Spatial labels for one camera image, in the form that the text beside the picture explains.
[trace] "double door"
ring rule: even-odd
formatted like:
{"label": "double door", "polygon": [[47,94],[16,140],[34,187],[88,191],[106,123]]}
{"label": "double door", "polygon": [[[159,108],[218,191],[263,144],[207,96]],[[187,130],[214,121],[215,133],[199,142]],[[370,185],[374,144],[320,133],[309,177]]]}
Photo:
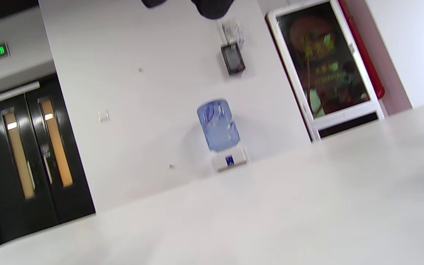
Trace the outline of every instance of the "double door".
{"label": "double door", "polygon": [[0,245],[95,213],[59,81],[39,84],[0,99]]}

